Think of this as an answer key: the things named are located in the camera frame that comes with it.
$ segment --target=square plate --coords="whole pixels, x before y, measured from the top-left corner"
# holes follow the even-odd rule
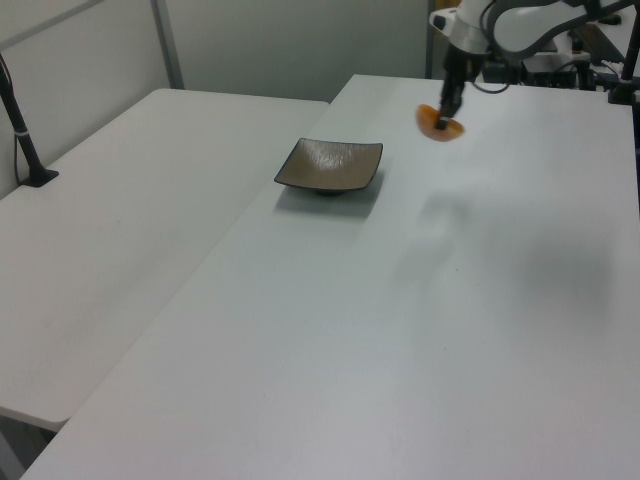
[[[340,143],[301,138],[274,181],[319,193],[360,190],[373,179],[381,157],[381,143]]]

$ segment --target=black mount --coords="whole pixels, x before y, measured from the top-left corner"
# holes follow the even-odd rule
[[[620,83],[609,92],[609,103],[615,105],[633,105],[637,86],[633,84],[633,71],[638,61],[638,51],[640,51],[640,5],[636,2],[636,19],[633,22],[629,48],[624,58],[624,67],[620,75]]]
[[[0,65],[0,96],[2,97],[2,103],[7,110],[9,120],[13,125],[14,134],[20,142],[20,147],[24,152],[24,158],[29,164],[29,178],[22,182],[22,185],[29,187],[41,187],[58,176],[58,172],[53,170],[47,170],[42,165],[36,148],[31,141],[29,130],[22,118],[22,112],[18,107],[18,102],[13,94],[13,85],[9,79],[9,72],[5,70],[4,61]]]

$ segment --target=orange disc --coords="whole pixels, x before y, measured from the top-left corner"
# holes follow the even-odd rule
[[[431,140],[436,142],[448,142],[458,138],[464,133],[464,127],[455,120],[449,120],[447,128],[438,130],[436,122],[438,121],[438,110],[429,105],[419,105],[416,110],[416,121],[420,131]]]

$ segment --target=black cable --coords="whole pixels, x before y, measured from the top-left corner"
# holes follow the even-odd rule
[[[489,93],[491,95],[496,95],[498,93],[502,93],[504,92],[507,88],[509,88],[511,86],[510,83],[507,83],[504,87],[500,88],[499,90],[487,90],[486,88],[482,88],[480,85],[478,85],[476,82],[471,82],[471,85],[473,85],[477,90],[480,90],[482,93]]]
[[[13,135],[13,174],[16,176],[16,183],[20,186],[20,177],[18,176],[18,136]]]
[[[471,81],[471,85],[473,85],[476,90],[481,91],[482,93],[488,93],[491,95],[496,95],[498,93],[502,93],[504,91],[506,91],[509,86],[511,85],[509,83],[509,79],[508,79],[508,75],[509,75],[509,70],[511,69],[511,66],[509,65],[509,62],[507,61],[506,58],[504,58],[504,55],[501,54],[500,52],[500,48],[496,45],[496,43],[489,37],[489,33],[487,32],[487,30],[484,28],[484,17],[487,14],[487,12],[489,11],[489,9],[491,7],[493,7],[496,4],[497,0],[492,0],[486,7],[484,7],[484,9],[482,10],[482,13],[480,13],[480,31],[482,32],[482,34],[484,35],[484,38],[487,39],[487,42],[489,42],[489,46],[493,49],[493,51],[500,55],[502,57],[502,61],[504,63],[504,71],[505,71],[505,86],[498,89],[498,90],[487,90],[486,88],[482,88],[481,86],[477,85],[476,82],[474,80]]]
[[[480,13],[480,31],[484,35],[484,38],[487,39],[487,42],[489,42],[489,45],[491,45],[491,47],[493,47],[494,49],[495,49],[495,45],[494,45],[495,42],[493,42],[491,38],[489,38],[489,33],[484,28],[484,16],[487,14],[489,9],[496,4],[496,1],[497,0],[493,0],[492,2],[490,2],[486,7],[484,7],[484,9],[482,10],[482,13]]]
[[[13,79],[11,78],[11,72],[9,72],[9,67],[7,67],[6,62],[4,61],[4,57],[0,53],[0,66],[2,67],[2,74],[5,75],[7,80],[9,81],[9,86],[11,87],[11,91],[13,92]],[[18,175],[18,136],[13,134],[13,174],[16,177],[16,183],[20,186],[20,176]]]
[[[609,65],[607,65],[606,63],[602,62],[602,66],[605,68],[608,68],[609,70],[611,70],[613,72],[613,74],[616,76],[616,78],[620,78],[620,75],[618,75],[618,72],[616,72],[613,68],[611,68]]]
[[[13,80],[11,79],[11,72],[9,72],[9,67],[7,67],[7,64],[4,61],[4,57],[2,56],[2,54],[0,53],[0,65],[2,65],[2,70],[4,71],[4,74],[7,76],[7,80],[9,80],[9,85],[11,85],[11,89],[13,90]]]
[[[573,66],[580,65],[581,63],[585,63],[585,60],[570,60],[567,63],[564,63],[564,64],[560,65],[555,70],[552,70],[551,72],[549,72],[549,75],[553,75],[554,73],[558,73],[563,68],[567,68],[567,67],[569,67],[571,65],[573,65]]]

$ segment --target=gray wall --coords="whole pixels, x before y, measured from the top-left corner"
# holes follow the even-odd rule
[[[424,77],[427,0],[162,1],[188,89],[331,101],[354,73]]]
[[[45,164],[168,86],[149,0],[105,0],[2,54]],[[0,108],[0,198],[15,188],[12,135]]]

